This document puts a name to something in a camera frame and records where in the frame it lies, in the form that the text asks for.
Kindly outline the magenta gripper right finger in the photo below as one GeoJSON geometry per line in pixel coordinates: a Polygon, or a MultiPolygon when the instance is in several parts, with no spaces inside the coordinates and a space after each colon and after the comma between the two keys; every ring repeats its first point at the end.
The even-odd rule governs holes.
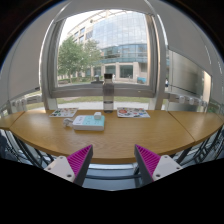
{"type": "Polygon", "coordinates": [[[182,169],[169,155],[159,156],[140,145],[135,145],[134,155],[144,185],[160,180],[182,169]]]}

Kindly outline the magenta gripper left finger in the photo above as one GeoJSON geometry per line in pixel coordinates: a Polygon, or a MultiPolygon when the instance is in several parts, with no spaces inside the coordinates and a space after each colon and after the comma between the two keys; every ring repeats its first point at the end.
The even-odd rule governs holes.
{"type": "Polygon", "coordinates": [[[88,145],[68,157],[59,156],[45,168],[45,171],[82,186],[92,156],[93,146],[88,145]]]}

